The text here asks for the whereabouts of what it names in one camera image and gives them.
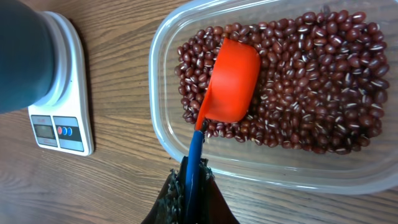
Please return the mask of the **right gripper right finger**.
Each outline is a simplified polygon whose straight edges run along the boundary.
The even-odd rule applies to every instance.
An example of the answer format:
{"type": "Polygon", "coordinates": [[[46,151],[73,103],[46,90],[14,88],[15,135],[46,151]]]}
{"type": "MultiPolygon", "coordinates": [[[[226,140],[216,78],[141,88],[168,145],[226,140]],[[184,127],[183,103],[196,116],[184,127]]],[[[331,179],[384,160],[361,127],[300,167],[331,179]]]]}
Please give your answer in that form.
{"type": "Polygon", "coordinates": [[[208,159],[201,159],[199,184],[198,222],[239,224],[215,182],[212,170],[208,167],[208,159]]]}

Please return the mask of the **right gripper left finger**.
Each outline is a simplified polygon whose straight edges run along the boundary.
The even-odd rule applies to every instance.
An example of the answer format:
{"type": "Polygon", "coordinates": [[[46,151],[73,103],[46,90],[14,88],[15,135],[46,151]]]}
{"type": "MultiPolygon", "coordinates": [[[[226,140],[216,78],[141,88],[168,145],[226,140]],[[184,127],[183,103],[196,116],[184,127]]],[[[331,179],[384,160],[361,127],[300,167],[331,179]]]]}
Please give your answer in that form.
{"type": "Polygon", "coordinates": [[[188,157],[179,170],[171,169],[158,197],[142,224],[179,224],[185,216],[185,175],[188,157]]]}

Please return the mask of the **orange scoop with blue handle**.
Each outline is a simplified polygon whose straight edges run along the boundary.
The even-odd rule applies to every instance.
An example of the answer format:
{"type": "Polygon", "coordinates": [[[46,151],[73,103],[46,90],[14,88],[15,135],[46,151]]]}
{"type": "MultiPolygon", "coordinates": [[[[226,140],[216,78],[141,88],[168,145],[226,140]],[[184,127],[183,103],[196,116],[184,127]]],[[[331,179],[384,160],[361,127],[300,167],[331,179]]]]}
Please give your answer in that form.
{"type": "Polygon", "coordinates": [[[198,222],[200,162],[206,119],[234,123],[249,108],[261,59],[254,47],[225,39],[215,61],[210,83],[197,117],[185,175],[185,223],[198,222]]]}

